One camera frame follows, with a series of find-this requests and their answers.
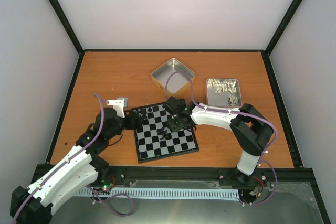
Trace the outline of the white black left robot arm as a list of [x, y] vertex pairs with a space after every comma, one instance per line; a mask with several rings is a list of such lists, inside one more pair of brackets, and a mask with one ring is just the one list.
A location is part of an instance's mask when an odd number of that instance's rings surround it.
[[145, 119], [144, 110], [126, 111], [124, 116], [114, 108], [100, 111], [59, 163], [27, 188], [19, 186], [13, 191], [10, 215], [14, 223], [50, 223], [57, 210], [79, 190], [106, 182], [109, 163], [99, 154], [113, 137], [124, 130], [140, 129]]

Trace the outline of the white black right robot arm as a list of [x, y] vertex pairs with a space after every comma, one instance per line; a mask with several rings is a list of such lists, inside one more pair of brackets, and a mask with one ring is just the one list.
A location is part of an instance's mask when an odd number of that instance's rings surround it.
[[271, 137], [278, 134], [275, 126], [251, 104], [225, 109], [193, 101], [186, 104], [170, 97], [163, 108], [171, 116], [167, 124], [172, 132], [197, 125], [209, 125], [233, 132], [242, 148], [237, 170], [246, 176], [254, 173]]

